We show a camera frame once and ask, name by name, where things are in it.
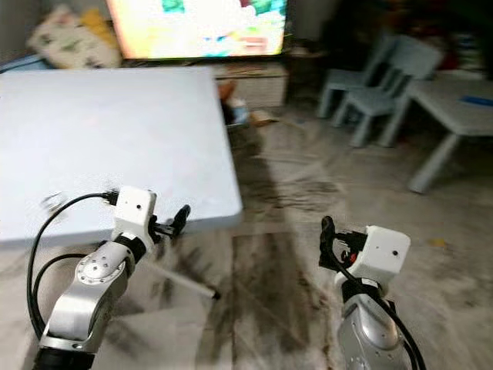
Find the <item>white television cabinet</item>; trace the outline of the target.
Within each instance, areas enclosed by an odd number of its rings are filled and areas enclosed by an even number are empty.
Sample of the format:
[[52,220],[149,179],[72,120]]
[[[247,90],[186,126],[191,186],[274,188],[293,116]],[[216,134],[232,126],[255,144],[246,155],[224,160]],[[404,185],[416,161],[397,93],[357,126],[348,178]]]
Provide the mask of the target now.
[[210,67],[218,83],[236,82],[232,96],[250,108],[281,108],[289,73],[278,62],[222,63]]

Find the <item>bright television screen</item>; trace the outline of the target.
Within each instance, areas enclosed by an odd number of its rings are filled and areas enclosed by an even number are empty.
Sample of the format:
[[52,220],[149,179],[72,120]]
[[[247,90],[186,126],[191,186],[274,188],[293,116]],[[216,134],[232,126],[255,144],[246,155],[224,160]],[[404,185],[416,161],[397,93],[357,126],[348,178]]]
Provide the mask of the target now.
[[106,0],[127,59],[232,59],[283,50],[287,0]]

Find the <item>flat blue item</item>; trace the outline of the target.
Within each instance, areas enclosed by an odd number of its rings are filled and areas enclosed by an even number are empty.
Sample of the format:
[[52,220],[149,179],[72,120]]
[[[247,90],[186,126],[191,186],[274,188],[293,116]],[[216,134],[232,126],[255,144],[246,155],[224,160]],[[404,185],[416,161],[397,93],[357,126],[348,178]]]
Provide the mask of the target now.
[[462,96],[459,101],[463,103],[472,103],[476,106],[486,106],[486,108],[493,108],[493,99],[484,98],[483,96]]

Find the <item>pale blue child chair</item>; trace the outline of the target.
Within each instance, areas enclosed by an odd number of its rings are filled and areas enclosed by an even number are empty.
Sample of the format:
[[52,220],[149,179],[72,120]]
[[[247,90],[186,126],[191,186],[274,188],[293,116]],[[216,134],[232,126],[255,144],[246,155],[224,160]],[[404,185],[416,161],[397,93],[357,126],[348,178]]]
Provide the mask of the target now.
[[438,47],[412,36],[392,35],[390,40],[391,50],[381,60],[384,74],[380,84],[349,89],[332,116],[332,126],[341,127],[349,114],[358,113],[357,127],[350,140],[352,147],[365,146],[373,121],[394,113],[409,84],[430,77],[444,58]]
[[397,35],[384,31],[374,43],[365,67],[360,71],[346,69],[330,69],[325,77],[323,88],[320,91],[320,101],[316,109],[318,119],[327,119],[330,116],[330,108],[334,103],[334,96],[338,92],[345,93],[356,87],[367,87],[373,81],[374,74],[391,55],[392,49],[397,45]]

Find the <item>white folding table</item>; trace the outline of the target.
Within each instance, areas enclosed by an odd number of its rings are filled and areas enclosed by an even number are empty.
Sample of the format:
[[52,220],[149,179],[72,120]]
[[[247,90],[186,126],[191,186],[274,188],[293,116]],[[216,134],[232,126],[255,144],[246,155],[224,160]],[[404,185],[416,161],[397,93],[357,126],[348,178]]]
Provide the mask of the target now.
[[0,249],[108,239],[112,208],[97,193],[157,195],[155,215],[191,208],[187,231],[244,215],[218,88],[207,67],[42,70],[0,78]]

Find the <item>small white child table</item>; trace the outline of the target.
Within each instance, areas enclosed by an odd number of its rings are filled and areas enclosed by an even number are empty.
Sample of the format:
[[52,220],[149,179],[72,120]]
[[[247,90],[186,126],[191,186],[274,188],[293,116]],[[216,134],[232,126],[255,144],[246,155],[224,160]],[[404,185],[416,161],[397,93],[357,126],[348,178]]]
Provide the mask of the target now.
[[493,99],[493,81],[466,79],[418,80],[409,84],[398,99],[397,108],[385,123],[377,144],[392,146],[404,126],[404,116],[412,105],[421,106],[440,123],[447,134],[419,166],[407,183],[412,193],[426,193],[447,165],[451,155],[465,137],[493,137],[493,108],[459,101],[462,96]]

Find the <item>brown cardboard scrap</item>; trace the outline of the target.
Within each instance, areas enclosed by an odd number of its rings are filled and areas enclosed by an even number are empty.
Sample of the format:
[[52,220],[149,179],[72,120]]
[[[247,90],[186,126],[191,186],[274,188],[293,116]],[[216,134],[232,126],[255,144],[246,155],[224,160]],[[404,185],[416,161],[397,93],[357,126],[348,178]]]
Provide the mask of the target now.
[[278,123],[279,120],[275,114],[261,109],[251,110],[249,115],[249,124],[254,127],[270,126],[272,123]]

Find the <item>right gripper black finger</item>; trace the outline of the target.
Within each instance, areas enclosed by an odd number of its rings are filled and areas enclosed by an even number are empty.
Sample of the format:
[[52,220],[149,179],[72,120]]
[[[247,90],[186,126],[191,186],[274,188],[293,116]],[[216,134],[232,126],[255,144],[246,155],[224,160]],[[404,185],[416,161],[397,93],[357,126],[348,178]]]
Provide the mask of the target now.
[[322,268],[338,271],[338,259],[334,256],[335,225],[331,216],[324,216],[320,222],[320,236],[318,237],[318,265]]

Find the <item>printed white cushion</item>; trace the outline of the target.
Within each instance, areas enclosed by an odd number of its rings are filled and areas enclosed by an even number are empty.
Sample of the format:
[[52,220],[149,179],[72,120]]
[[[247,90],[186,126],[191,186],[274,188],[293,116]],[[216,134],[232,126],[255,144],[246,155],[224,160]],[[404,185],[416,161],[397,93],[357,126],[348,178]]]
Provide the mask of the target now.
[[78,15],[56,5],[27,40],[27,46],[56,69],[119,68],[116,38],[95,9]]

